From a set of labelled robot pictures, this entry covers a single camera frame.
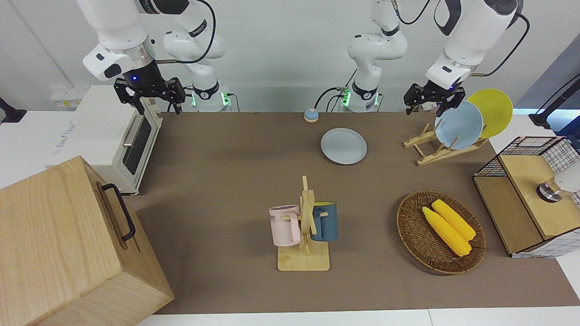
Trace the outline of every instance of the corn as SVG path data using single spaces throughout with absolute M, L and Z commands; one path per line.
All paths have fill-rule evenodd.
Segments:
M 475 237 L 475 230 L 459 215 L 449 207 L 444 201 L 437 199 L 431 204 L 433 210 L 441 215 L 451 226 L 465 238 L 465 240 L 473 240 Z
M 459 257 L 463 257 L 471 251 L 469 242 L 465 240 L 445 219 L 433 212 L 428 207 L 423 207 L 423 214 L 427 222 L 433 227 L 439 237 Z

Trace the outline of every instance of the dark blue mug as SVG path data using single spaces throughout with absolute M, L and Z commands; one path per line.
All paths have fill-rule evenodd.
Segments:
M 338 238 L 338 215 L 336 203 L 333 201 L 319 201 L 314 203 L 312 211 L 316 234 L 310 233 L 314 241 L 333 241 Z

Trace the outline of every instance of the oven window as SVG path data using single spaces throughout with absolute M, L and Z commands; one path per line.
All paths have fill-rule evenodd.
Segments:
M 133 147 L 127 148 L 125 151 L 125 156 L 123 157 L 123 164 L 127 167 L 132 175 L 135 175 L 137 172 L 137 167 L 139 166 L 141 156 L 143 156 L 143 152 L 147 146 L 149 135 L 151 135 L 151 125 L 147 119 L 144 119 L 143 123 L 141 124 L 141 128 L 139 129 L 139 133 L 137 134 L 135 144 Z

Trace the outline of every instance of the wall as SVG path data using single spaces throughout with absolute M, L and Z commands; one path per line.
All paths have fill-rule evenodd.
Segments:
M 546 70 L 540 79 L 530 87 L 516 103 L 517 107 L 539 108 L 555 91 L 580 73 L 580 34 L 558 59 Z M 572 95 L 560 108 L 580 108 L 580 92 Z
M 402 59 L 378 63 L 383 68 L 379 91 L 385 94 L 382 110 L 404 108 L 402 96 L 413 83 L 425 83 L 424 74 L 445 44 L 433 23 L 435 1 L 424 17 L 401 30 L 409 40 Z M 371 0 L 211 0 L 218 33 L 227 42 L 224 58 L 214 65 L 218 77 L 237 93 L 244 111 L 303 111 L 322 90 L 344 85 L 355 69 L 346 53 L 354 34 L 378 32 L 370 20 Z M 414 17 L 423 0 L 405 0 L 400 9 Z M 0 0 L 0 92 L 20 107 L 50 109 L 50 87 L 66 84 L 88 86 L 100 82 L 83 67 L 82 58 L 96 45 L 96 34 L 85 21 L 75 0 Z M 40 42 L 16 39 L 5 21 L 15 19 L 13 8 Z M 488 78 L 464 83 L 468 94 L 482 88 L 504 90 L 514 102 L 542 75 L 580 31 L 577 0 L 527 1 L 524 14 L 532 22 L 528 38 L 503 69 Z M 160 47 L 165 31 L 175 29 L 170 17 L 142 15 L 156 44 L 158 59 L 170 58 Z M 492 70 L 511 50 L 524 30 L 518 21 L 486 56 L 480 72 Z M 46 49 L 34 54 L 30 49 Z M 34 80 L 31 76 L 43 71 Z M 163 65 L 166 78 L 188 80 L 179 65 Z M 6 82 L 5 76 L 20 76 Z M 23 93 L 23 89 L 33 92 Z

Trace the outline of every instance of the brown tablecloth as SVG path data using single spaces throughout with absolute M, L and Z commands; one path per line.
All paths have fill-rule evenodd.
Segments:
M 433 115 L 298 113 L 165 115 L 137 210 L 175 300 L 163 314 L 253 313 L 578 305 L 556 260 L 508 257 L 471 176 L 494 156 L 480 150 L 418 167 L 413 148 Z M 359 163 L 326 159 L 322 135 L 345 127 L 368 145 Z M 432 153 L 435 145 L 421 145 Z M 280 272 L 268 208 L 298 204 L 302 175 L 317 200 L 338 203 L 339 239 L 327 272 Z M 487 238 L 481 265 L 436 276 L 398 238 L 401 200 L 445 192 L 479 218 Z

